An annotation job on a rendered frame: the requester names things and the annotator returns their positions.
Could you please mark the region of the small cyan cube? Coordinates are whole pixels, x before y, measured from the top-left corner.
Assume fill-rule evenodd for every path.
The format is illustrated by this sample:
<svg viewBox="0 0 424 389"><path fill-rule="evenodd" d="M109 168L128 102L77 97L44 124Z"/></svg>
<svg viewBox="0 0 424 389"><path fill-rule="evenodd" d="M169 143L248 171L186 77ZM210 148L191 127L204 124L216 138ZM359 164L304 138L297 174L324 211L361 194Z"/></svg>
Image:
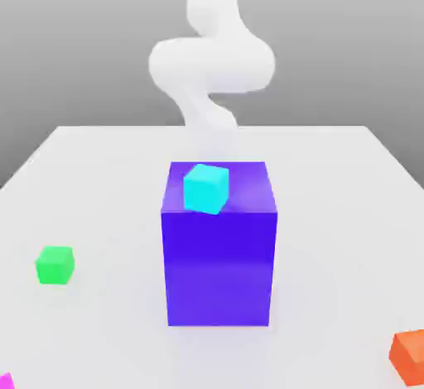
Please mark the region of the small cyan cube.
<svg viewBox="0 0 424 389"><path fill-rule="evenodd" d="M196 164L183 178L186 210L216 215L228 198L228 168Z"/></svg>

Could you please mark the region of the small green cube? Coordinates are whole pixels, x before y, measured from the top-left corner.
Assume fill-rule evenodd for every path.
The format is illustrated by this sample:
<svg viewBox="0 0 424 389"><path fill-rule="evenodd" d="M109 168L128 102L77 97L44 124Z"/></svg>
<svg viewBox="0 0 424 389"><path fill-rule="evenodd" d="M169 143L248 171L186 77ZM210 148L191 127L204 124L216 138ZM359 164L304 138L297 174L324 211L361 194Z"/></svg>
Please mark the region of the small green cube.
<svg viewBox="0 0 424 389"><path fill-rule="evenodd" d="M36 259L38 281L44 285L66 285L75 269L71 247L46 246Z"/></svg>

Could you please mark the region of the small orange cube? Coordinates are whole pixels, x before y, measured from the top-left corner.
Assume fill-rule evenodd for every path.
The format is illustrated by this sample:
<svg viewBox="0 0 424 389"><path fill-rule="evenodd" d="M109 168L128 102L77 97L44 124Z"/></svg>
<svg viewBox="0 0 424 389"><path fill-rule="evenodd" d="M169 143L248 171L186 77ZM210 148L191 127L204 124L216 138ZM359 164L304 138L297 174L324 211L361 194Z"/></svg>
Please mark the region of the small orange cube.
<svg viewBox="0 0 424 389"><path fill-rule="evenodd" d="M424 385L424 329L395 333L388 357L406 386Z"/></svg>

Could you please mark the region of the large purple box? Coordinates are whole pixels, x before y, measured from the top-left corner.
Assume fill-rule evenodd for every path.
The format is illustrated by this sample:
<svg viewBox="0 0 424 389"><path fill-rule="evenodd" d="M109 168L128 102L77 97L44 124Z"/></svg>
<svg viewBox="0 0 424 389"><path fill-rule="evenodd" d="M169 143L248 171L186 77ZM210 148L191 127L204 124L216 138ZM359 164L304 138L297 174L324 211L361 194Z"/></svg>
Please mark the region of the large purple box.
<svg viewBox="0 0 424 389"><path fill-rule="evenodd" d="M184 208L191 162L170 165L161 234L170 326L266 326L277 206L262 161L225 162L229 199L216 214Z"/></svg>

